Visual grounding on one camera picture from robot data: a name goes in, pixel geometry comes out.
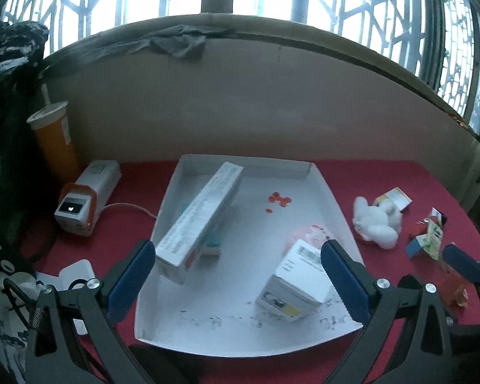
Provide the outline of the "green white small box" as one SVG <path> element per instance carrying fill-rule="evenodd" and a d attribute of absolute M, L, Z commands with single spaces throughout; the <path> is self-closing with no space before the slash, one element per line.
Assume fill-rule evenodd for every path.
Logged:
<path fill-rule="evenodd" d="M 440 225 L 434 220 L 428 221 L 428 227 L 425 234 L 423 251 L 428 254 L 430 258 L 437 261 L 440 258 L 440 246 L 443 238 L 443 231 Z"/>

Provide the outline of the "strawberry plush toy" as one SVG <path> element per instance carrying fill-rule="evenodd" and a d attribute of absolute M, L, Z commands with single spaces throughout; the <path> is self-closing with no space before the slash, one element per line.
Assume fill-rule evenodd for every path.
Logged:
<path fill-rule="evenodd" d="M 408 237 L 415 238 L 419 235 L 426 234 L 430 222 L 434 222 L 435 225 L 438 225 L 440 228 L 442 228 L 447 222 L 447 216 L 443 212 L 433 207 L 428 216 L 411 226 Z"/>

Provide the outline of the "white plush toy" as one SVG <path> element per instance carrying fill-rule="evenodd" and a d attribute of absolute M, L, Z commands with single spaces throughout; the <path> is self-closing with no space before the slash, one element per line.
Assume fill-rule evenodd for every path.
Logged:
<path fill-rule="evenodd" d="M 401 233 L 402 214 L 391 199 L 368 204 L 366 198 L 357 197 L 353 212 L 353 228 L 364 242 L 374 243 L 383 250 L 395 248 Z"/>

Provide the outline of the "white omeprazole medicine box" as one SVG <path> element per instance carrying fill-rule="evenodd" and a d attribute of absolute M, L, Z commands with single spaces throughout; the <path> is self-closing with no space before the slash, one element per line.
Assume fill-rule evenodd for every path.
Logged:
<path fill-rule="evenodd" d="M 257 304 L 287 322 L 310 315 L 326 302 L 332 283 L 323 269 L 321 252 L 299 239 L 271 275 Z"/>

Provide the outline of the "long grey white box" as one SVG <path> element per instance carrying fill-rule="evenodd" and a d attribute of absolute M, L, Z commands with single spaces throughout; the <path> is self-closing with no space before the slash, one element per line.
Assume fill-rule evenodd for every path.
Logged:
<path fill-rule="evenodd" d="M 151 234 L 162 275 L 183 284 L 198 260 L 207 237 L 238 191 L 241 165 L 224 162 L 177 218 L 160 212 Z"/>

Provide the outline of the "yellow small packet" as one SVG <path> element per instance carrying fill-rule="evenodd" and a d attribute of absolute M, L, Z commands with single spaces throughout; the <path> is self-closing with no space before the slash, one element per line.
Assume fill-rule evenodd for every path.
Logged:
<path fill-rule="evenodd" d="M 468 281 L 449 264 L 440 264 L 442 278 L 440 280 L 440 297 L 447 306 L 466 308 L 468 305 Z"/>

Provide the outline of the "yellow white medicine box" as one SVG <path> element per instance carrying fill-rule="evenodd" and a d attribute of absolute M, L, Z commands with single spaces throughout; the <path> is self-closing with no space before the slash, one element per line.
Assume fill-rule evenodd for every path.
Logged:
<path fill-rule="evenodd" d="M 412 204 L 412 199 L 400 187 L 394 187 L 377 197 L 374 200 L 374 205 L 380 205 L 386 200 L 393 202 L 400 212 L 403 212 Z"/>

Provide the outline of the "red table cloth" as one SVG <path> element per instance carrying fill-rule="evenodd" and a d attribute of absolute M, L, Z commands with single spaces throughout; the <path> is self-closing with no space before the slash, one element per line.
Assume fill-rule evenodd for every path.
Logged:
<path fill-rule="evenodd" d="M 403 219 L 398 246 L 385 252 L 374 245 L 360 244 L 364 262 L 373 275 L 392 281 L 413 273 L 433 283 L 441 269 L 423 255 L 413 259 L 404 248 L 416 222 L 436 207 L 448 218 L 444 239 L 480 260 L 480 233 L 457 200 L 423 166 L 412 161 L 321 160 L 317 167 L 327 181 L 346 219 L 353 216 L 357 196 L 373 200 L 400 187 L 412 199 Z M 121 166 L 122 178 L 112 194 L 115 204 L 125 202 L 158 211 L 176 165 L 171 161 L 130 163 Z M 55 275 L 79 259 L 88 259 L 97 275 L 103 276 L 124 258 L 135 243 L 151 234 L 153 221 L 145 213 L 115 206 L 107 210 L 91 237 L 61 233 L 51 250 L 36 264 L 39 271 Z M 346 335 L 335 341 L 286 356 L 248 359 L 198 358 L 203 383 L 321 383 L 334 369 L 352 341 Z"/>

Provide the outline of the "white orange device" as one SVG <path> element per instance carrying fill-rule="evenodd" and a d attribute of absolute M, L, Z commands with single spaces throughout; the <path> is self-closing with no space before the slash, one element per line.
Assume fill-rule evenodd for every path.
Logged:
<path fill-rule="evenodd" d="M 60 227 L 69 233 L 90 237 L 120 178 L 118 161 L 93 160 L 60 194 L 54 213 Z"/>

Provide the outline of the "white cardboard tray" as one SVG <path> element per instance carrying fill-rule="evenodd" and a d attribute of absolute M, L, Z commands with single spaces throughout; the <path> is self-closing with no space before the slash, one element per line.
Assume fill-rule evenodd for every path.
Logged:
<path fill-rule="evenodd" d="M 183 284 L 154 269 L 137 300 L 134 335 L 144 343 L 199 356 L 278 356 L 355 332 L 329 281 L 325 301 L 292 322 L 257 305 L 290 236 L 307 225 L 329 228 L 354 260 L 361 253 L 333 192 L 309 162 L 236 157 L 238 193 L 221 219 L 221 253 L 201 257 Z"/>

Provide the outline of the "teal white small box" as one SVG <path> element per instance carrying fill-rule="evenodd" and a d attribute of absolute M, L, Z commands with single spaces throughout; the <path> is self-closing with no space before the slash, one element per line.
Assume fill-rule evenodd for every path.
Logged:
<path fill-rule="evenodd" d="M 222 233 L 216 229 L 206 240 L 202 247 L 201 254 L 205 257 L 219 257 L 222 253 Z"/>

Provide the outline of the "orange drink cup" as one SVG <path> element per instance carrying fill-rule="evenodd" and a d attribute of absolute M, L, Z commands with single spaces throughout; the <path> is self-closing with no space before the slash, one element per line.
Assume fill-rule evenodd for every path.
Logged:
<path fill-rule="evenodd" d="M 68 102 L 51 102 L 46 83 L 41 85 L 41 94 L 44 106 L 32 114 L 27 123 L 53 171 L 64 182 L 76 181 L 81 171 L 69 127 Z"/>

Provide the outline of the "window security grille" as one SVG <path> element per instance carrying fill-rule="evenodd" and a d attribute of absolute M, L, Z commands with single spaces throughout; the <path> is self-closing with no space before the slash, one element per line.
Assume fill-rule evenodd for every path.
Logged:
<path fill-rule="evenodd" d="M 480 135 L 480 8 L 474 0 L 4 0 L 7 23 L 49 30 L 47 52 L 127 23 L 218 11 L 347 38 L 422 79 Z"/>

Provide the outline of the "black plastic bag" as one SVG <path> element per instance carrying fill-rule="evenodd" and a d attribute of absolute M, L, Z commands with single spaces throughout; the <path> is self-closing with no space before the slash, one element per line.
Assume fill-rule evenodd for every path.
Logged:
<path fill-rule="evenodd" d="M 48 38 L 42 23 L 0 22 L 0 124 L 32 110 Z"/>

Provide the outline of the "grey tape piece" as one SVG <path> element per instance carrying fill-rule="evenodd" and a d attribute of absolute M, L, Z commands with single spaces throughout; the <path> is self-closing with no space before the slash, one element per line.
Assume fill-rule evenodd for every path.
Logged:
<path fill-rule="evenodd" d="M 233 34 L 232 29 L 204 25 L 179 24 L 143 35 L 142 37 L 89 51 L 82 56 L 87 62 L 106 57 L 132 55 L 142 50 L 180 60 L 197 60 L 203 55 L 207 40 Z"/>

